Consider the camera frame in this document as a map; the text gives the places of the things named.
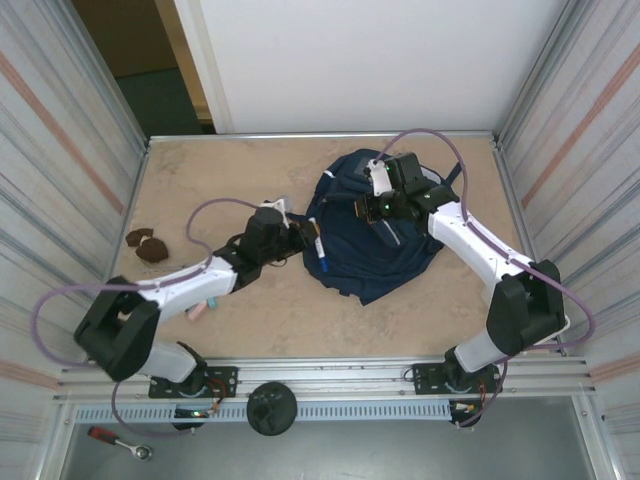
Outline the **white marker with blue cap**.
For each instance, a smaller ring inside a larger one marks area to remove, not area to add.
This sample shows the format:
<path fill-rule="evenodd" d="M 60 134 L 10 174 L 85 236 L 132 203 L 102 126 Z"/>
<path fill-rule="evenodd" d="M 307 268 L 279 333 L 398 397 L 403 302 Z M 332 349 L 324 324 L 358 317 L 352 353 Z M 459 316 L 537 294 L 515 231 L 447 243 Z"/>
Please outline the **white marker with blue cap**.
<path fill-rule="evenodd" d="M 323 273 L 327 273 L 329 270 L 329 264 L 326 258 L 326 253 L 325 253 L 324 245 L 321 238 L 321 230 L 320 230 L 319 224 L 314 217 L 310 217 L 309 222 L 313 226 L 316 234 L 314 239 L 314 246 L 315 246 L 316 254 L 319 260 L 321 271 Z"/>

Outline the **navy blue backpack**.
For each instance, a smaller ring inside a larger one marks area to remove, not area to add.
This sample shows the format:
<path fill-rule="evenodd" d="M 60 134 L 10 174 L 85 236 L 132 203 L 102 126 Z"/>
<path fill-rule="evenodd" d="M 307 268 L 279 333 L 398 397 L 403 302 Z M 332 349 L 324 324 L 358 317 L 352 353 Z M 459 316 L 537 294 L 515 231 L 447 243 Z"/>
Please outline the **navy blue backpack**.
<path fill-rule="evenodd" d="M 443 244 L 405 220 L 373 224 L 356 217 L 354 201 L 371 191 L 363 169 L 378 155 L 359 149 L 338 158 L 316 184 L 305 217 L 315 219 L 325 257 L 303 252 L 309 274 L 366 306 L 424 273 Z"/>

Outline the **aluminium table edge bar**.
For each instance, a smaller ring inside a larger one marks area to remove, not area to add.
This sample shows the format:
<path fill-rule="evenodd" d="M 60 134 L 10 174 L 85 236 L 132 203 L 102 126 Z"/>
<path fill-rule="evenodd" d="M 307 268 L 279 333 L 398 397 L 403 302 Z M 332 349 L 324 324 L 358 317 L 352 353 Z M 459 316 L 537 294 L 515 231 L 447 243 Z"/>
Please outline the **aluminium table edge bar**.
<path fill-rule="evenodd" d="M 248 133 L 248 134 L 215 134 L 215 135 L 158 135 L 151 136 L 148 142 L 149 147 L 161 143 L 180 141 L 240 141 L 240 140 L 294 140 L 294 139 L 387 139 L 390 140 L 398 135 L 394 131 L 370 131 L 370 132 L 302 132 L 302 133 Z"/>

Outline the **large brown lump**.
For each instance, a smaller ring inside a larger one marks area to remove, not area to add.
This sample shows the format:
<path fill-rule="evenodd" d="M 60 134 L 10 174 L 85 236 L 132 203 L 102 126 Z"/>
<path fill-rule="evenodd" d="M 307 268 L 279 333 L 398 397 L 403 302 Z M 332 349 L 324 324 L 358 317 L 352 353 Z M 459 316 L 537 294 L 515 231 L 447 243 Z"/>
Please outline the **large brown lump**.
<path fill-rule="evenodd" d="M 157 264 L 169 258 L 166 244 L 154 237 L 145 238 L 136 248 L 135 254 L 149 264 Z"/>

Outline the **black round knob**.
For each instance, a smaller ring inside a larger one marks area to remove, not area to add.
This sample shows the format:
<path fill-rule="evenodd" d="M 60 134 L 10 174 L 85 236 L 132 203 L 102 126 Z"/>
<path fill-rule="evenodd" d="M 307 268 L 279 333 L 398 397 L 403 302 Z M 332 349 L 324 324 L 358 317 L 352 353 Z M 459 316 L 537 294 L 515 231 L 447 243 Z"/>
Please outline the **black round knob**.
<path fill-rule="evenodd" d="M 283 383 L 268 382 L 248 398 L 246 415 L 251 428 L 263 436 L 278 436 L 294 423 L 298 412 L 294 393 Z"/>

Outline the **grey and white tray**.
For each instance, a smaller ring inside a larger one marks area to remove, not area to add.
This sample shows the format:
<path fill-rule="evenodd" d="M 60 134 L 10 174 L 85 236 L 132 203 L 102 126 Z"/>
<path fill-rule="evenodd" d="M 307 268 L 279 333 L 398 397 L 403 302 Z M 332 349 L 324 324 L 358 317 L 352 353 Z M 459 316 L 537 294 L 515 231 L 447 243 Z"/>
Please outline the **grey and white tray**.
<path fill-rule="evenodd" d="M 571 320 L 568 315 L 563 314 L 560 322 L 555 325 L 551 325 L 544 329 L 544 335 L 536 340 L 532 345 L 527 346 L 524 352 L 530 351 L 542 351 L 542 350 L 557 350 L 561 343 L 559 337 L 565 333 L 571 327 Z"/>

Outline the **aluminium mounting rail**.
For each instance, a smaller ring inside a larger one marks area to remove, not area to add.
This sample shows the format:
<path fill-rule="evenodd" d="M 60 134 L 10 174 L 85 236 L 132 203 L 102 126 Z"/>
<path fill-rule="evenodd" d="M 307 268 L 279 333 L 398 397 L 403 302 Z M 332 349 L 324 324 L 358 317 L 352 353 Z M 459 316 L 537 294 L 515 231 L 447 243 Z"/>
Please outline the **aluminium mounting rail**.
<path fill-rule="evenodd" d="M 438 356 L 214 358 L 213 366 L 239 369 L 236 401 L 259 385 L 277 381 L 301 400 L 394 400 L 413 397 L 409 367 L 439 363 Z M 586 360 L 559 354 L 531 353 L 511 360 L 502 395 L 517 397 L 573 397 L 596 393 Z"/>

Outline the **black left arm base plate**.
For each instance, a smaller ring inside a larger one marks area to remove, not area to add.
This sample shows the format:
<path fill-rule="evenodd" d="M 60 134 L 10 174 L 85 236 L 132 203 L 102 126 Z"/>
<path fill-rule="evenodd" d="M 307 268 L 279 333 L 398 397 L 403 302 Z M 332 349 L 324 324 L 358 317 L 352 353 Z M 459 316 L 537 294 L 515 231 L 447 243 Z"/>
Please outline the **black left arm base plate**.
<path fill-rule="evenodd" d="M 182 383 L 152 377 L 148 396 L 152 399 L 233 398 L 239 369 L 234 366 L 197 368 Z"/>

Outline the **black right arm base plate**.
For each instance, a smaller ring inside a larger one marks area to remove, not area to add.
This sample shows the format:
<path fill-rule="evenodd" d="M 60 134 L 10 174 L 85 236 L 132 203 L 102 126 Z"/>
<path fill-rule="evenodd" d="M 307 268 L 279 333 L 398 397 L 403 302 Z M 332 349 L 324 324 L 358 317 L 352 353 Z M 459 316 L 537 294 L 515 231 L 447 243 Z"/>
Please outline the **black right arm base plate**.
<path fill-rule="evenodd" d="M 448 363 L 418 363 L 411 367 L 412 383 L 417 395 L 479 394 L 483 386 L 486 392 L 496 390 L 500 372 L 489 365 L 474 373 Z"/>

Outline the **red handled ratchet wrench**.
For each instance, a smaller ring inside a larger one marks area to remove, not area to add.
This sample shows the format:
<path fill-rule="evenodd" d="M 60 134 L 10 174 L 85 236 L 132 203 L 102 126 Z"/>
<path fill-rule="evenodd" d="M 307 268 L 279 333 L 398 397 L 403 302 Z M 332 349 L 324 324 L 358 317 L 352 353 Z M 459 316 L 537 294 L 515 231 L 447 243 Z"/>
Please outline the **red handled ratchet wrench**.
<path fill-rule="evenodd" d="M 117 434 L 98 426 L 91 426 L 87 432 L 90 438 L 103 443 L 118 446 L 129 451 L 139 461 L 148 461 L 153 456 L 153 451 L 146 445 L 134 445 L 122 440 Z"/>

